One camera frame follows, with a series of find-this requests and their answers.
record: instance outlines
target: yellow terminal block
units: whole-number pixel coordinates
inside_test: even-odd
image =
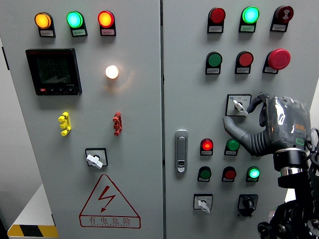
[[[63,129],[61,132],[62,136],[66,136],[70,131],[71,131],[71,121],[70,121],[70,115],[68,112],[64,112],[60,117],[59,117],[59,122],[60,128]]]

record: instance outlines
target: orange indicator light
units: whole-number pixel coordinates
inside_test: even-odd
[[[98,15],[98,22],[101,27],[110,27],[114,23],[114,15],[110,11],[102,11]]]
[[[41,29],[48,29],[51,26],[51,16],[46,12],[39,12],[34,17],[35,24]]]

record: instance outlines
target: black switch knob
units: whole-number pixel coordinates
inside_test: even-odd
[[[243,201],[243,205],[247,209],[253,209],[254,208],[254,201],[251,198],[246,198]]]

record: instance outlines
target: yellow black hazard stripe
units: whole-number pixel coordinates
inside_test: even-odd
[[[8,231],[9,237],[35,237],[35,238],[58,238],[55,226],[40,225],[12,225]]]

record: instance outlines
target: robotic thumb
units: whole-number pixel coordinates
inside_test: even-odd
[[[225,131],[237,140],[252,156],[263,156],[273,153],[266,131],[250,134],[235,125],[229,116],[223,117]]]

